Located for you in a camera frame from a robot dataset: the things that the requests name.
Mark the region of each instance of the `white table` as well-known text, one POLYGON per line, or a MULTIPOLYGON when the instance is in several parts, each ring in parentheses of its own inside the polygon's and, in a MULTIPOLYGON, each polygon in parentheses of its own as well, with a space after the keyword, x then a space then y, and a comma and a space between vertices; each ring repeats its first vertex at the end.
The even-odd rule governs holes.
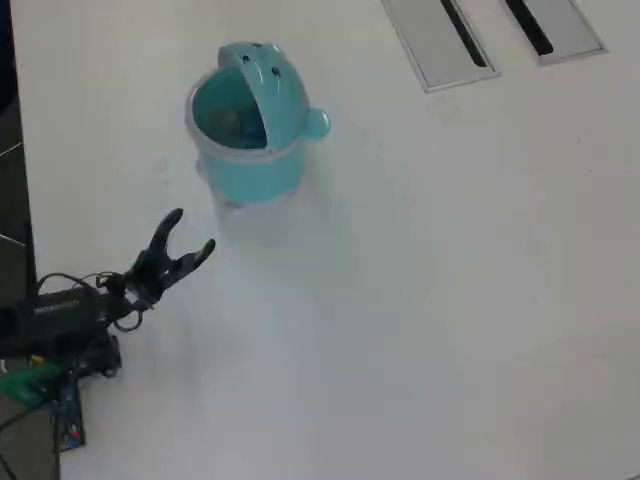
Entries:
POLYGON ((635 0, 610 54, 432 95, 377 0, 16 0, 39 272, 127 268, 181 206, 216 258, 84 392, 67 479, 623 480, 640 471, 635 0), (283 208, 217 211, 183 126, 228 41, 274 41, 334 130, 283 208))

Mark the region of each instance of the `teal plastic bin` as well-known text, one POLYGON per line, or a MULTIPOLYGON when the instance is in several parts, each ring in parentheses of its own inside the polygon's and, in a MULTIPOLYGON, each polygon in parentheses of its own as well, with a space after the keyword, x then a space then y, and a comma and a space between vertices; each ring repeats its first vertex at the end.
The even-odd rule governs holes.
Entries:
POLYGON ((216 196, 238 206, 275 203, 304 171, 302 144, 330 130, 298 72, 273 44, 233 43, 193 88, 187 128, 216 196))

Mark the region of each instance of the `robotic hand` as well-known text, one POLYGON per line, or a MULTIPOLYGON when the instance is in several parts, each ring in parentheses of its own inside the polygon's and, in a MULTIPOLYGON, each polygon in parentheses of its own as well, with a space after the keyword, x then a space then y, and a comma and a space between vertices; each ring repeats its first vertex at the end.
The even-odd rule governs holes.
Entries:
MULTIPOLYGON (((0 394, 19 401, 28 411, 53 406, 56 454, 84 444, 78 380, 96 373, 111 377, 122 365, 117 337, 109 334, 108 327, 114 325, 121 332, 137 329, 143 312, 213 253, 216 243, 210 239, 198 252, 177 260, 169 257, 169 235, 182 215, 183 210, 176 209, 162 220, 147 249, 126 273, 95 274, 95 287, 85 279, 52 273, 38 282, 35 300, 0 308, 0 359, 27 358, 29 362, 27 369, 0 374, 0 394), (69 290, 40 295, 51 277, 75 283, 69 290), (134 312, 135 325, 119 323, 134 312)), ((0 432, 14 421, 0 425, 0 432)), ((15 478, 1 455, 0 466, 15 478)))

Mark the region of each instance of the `cable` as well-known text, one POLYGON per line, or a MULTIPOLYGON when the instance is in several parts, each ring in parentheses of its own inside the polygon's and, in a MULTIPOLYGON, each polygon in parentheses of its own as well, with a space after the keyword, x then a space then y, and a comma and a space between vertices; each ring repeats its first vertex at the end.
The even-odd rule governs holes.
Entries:
POLYGON ((66 278, 68 280, 71 280, 72 282, 75 282, 74 285, 80 285, 80 286, 82 286, 84 289, 86 289, 88 291, 91 291, 91 292, 96 292, 97 291, 97 289, 95 287, 89 285, 82 278, 74 277, 73 275, 69 275, 67 273, 53 272, 53 273, 48 273, 47 275, 42 277, 40 280, 38 280, 38 284, 36 286, 36 295, 38 293, 40 293, 40 290, 42 290, 42 286, 45 284, 45 282, 47 280, 49 280, 50 278, 55 278, 55 277, 66 278))
MULTIPOLYGON (((40 403, 38 405, 35 405, 33 407, 29 407, 26 410, 23 410, 22 412, 14 415, 9 420, 7 420, 6 422, 4 422, 3 424, 0 425, 0 434, 2 434, 2 432, 4 430, 6 430, 7 428, 9 428, 11 425, 19 422, 20 420, 24 420, 26 417, 28 417, 32 413, 38 411, 40 408, 42 408, 44 405, 46 405, 48 403, 49 403, 48 401, 42 402, 42 403, 40 403)), ((13 473, 13 470, 11 470, 11 467, 9 466, 9 463, 5 460, 5 458, 2 456, 2 454, 0 454, 0 465, 2 465, 2 469, 5 471, 5 473, 7 474, 7 476, 9 477, 10 480, 18 480, 18 477, 16 477, 16 474, 13 473)))
POLYGON ((131 327, 123 327, 122 325, 120 325, 120 320, 116 320, 113 322, 113 326, 116 327, 116 330, 122 333, 131 333, 139 329, 140 325, 142 325, 143 313, 140 310, 137 310, 136 313, 138 314, 138 320, 136 321, 135 325, 131 327))

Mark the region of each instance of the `open lid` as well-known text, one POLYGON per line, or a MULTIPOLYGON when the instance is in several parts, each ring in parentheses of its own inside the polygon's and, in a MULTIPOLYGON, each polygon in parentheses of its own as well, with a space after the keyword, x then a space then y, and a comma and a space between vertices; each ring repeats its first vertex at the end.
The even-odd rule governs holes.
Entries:
POLYGON ((298 72, 279 47, 232 43, 218 51, 218 67, 242 71, 260 109, 268 148, 284 149, 305 133, 311 120, 309 98, 298 72))

